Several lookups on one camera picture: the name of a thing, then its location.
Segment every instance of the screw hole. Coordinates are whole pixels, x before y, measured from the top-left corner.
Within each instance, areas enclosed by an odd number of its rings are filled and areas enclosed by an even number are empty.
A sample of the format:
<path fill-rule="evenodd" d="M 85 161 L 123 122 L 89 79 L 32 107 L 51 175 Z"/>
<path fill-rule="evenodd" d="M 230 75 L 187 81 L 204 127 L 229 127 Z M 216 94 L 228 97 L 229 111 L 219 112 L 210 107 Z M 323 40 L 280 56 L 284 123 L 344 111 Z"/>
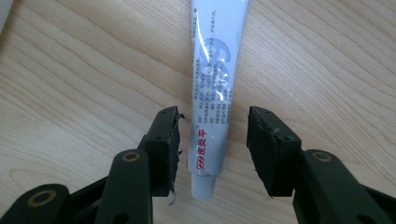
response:
<path fill-rule="evenodd" d="M 56 191 L 53 189 L 45 189 L 42 190 L 32 197 L 29 198 L 27 201 L 27 205 L 30 207 L 39 207 L 44 204 L 49 203 L 56 197 Z"/>
<path fill-rule="evenodd" d="M 375 224 L 375 221 L 366 215 L 358 215 L 358 221 L 363 224 Z"/>
<path fill-rule="evenodd" d="M 118 214 L 113 218 L 113 224 L 125 224 L 129 220 L 128 215 L 125 213 Z"/>

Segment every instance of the white tube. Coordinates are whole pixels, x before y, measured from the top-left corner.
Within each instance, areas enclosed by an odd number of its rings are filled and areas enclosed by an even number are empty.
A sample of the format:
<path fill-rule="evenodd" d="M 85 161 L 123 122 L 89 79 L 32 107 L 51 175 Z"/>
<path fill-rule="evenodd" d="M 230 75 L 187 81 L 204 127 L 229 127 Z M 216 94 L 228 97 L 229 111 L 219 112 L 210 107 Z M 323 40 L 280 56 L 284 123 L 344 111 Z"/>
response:
<path fill-rule="evenodd" d="M 248 0 L 191 0 L 191 193 L 212 198 L 227 143 L 236 61 Z"/>

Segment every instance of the black plastic part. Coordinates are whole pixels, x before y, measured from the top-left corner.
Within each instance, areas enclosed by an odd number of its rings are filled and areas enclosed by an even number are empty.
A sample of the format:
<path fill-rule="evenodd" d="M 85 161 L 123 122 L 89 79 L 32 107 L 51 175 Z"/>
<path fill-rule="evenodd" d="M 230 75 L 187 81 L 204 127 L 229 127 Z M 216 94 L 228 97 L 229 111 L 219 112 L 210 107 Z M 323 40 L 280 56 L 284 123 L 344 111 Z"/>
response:
<path fill-rule="evenodd" d="M 93 223 L 98 206 L 102 201 L 103 190 L 107 177 L 102 178 L 84 189 L 70 195 L 71 224 Z"/>
<path fill-rule="evenodd" d="M 151 195 L 166 197 L 175 191 L 180 135 L 178 120 L 184 118 L 176 106 L 158 112 L 148 133 L 137 148 L 147 151 L 150 164 Z"/>
<path fill-rule="evenodd" d="M 302 178 L 296 181 L 294 206 L 299 223 L 307 221 L 309 215 L 297 211 L 305 210 L 304 200 L 313 199 L 319 216 L 319 223 L 392 223 L 364 187 L 353 177 L 345 165 L 333 154 L 321 150 L 307 150 L 298 163 Z"/>
<path fill-rule="evenodd" d="M 291 196 L 293 170 L 301 139 L 273 112 L 251 106 L 247 147 L 256 171 L 270 196 Z"/>
<path fill-rule="evenodd" d="M 393 223 L 396 223 L 396 199 L 389 195 L 363 186 L 374 201 L 388 214 Z"/>
<path fill-rule="evenodd" d="M 42 185 L 24 193 L 3 215 L 1 224 L 62 224 L 69 212 L 67 187 L 59 184 Z"/>
<path fill-rule="evenodd" d="M 126 150 L 114 158 L 94 223 L 152 223 L 145 150 Z"/>

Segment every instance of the table surface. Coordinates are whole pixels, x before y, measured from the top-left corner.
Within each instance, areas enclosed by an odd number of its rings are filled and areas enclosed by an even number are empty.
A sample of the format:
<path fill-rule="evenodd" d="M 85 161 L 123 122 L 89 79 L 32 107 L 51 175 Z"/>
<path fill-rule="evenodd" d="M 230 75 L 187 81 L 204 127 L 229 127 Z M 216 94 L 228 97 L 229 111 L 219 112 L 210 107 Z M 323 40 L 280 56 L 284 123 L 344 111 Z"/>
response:
<path fill-rule="evenodd" d="M 155 223 L 296 223 L 266 194 L 246 148 L 251 105 L 274 111 L 303 149 L 338 156 L 396 197 L 396 2 L 251 0 L 215 196 L 191 197 L 190 1 L 15 1 L 0 37 L 0 215 L 26 190 L 71 192 L 108 174 L 156 113 L 178 105 L 177 202 Z"/>

